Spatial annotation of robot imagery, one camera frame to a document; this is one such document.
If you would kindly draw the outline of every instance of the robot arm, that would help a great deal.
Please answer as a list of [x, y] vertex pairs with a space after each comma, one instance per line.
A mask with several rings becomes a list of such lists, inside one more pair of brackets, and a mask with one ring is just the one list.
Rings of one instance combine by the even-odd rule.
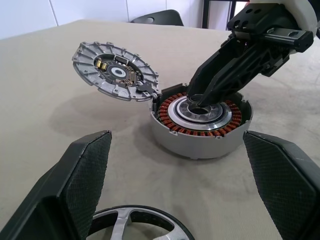
[[227, 28], [231, 35], [192, 77], [187, 95], [199, 107], [238, 92], [259, 73], [270, 77], [291, 54], [314, 42], [320, 21], [317, 0], [252, 0]]

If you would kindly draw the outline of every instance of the beige table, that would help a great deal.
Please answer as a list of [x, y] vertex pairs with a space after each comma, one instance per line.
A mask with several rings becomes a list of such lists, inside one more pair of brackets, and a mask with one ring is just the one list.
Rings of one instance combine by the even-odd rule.
[[[212, 160], [189, 160], [152, 136], [148, 103], [107, 97], [76, 74], [78, 45], [113, 42], [159, 72], [160, 86], [188, 83], [228, 32], [78, 21], [0, 41], [0, 229], [68, 145], [112, 130], [97, 210], [137, 204], [181, 220], [198, 240], [281, 239], [255, 185], [244, 146]], [[274, 76], [241, 92], [254, 108], [251, 130], [290, 140], [320, 162], [320, 41]]]

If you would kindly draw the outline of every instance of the table surface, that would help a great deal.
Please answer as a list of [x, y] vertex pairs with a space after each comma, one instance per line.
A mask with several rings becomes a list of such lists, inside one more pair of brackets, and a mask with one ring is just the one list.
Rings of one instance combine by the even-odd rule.
[[[108, 97], [87, 85], [71, 58], [80, 42], [113, 42], [159, 72], [160, 87], [188, 83], [228, 32], [77, 21], [0, 41], [0, 229], [39, 177], [74, 140], [112, 130], [97, 210], [147, 205], [167, 211], [200, 240], [281, 239], [257, 192], [242, 145], [225, 157], [190, 160], [155, 142], [148, 102]], [[241, 91], [250, 129], [295, 142], [320, 163], [320, 41], [272, 77]]]

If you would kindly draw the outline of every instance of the copper winding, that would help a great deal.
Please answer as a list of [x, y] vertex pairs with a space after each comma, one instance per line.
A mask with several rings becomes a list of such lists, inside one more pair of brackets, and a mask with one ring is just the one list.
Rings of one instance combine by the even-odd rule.
[[224, 137], [227, 133], [230, 133], [232, 130], [236, 129], [241, 125], [242, 122], [242, 113], [238, 106], [234, 104], [231, 100], [225, 100], [224, 102], [229, 106], [231, 112], [232, 112], [232, 119], [231, 121], [225, 126], [220, 129], [216, 129], [213, 131], [193, 131], [190, 129], [183, 128], [179, 125], [176, 125], [171, 121], [171, 119], [168, 117], [168, 108], [169, 105], [176, 99], [183, 97], [187, 95], [186, 92], [177, 93], [175, 95], [172, 95], [168, 97], [166, 100], [164, 100], [159, 109], [159, 120], [162, 122], [165, 126], [167, 126], [169, 129], [171, 129], [174, 132], [179, 132], [182, 134], [187, 135], [193, 135], [193, 136], [202, 136], [202, 137], [218, 137], [222, 136]]

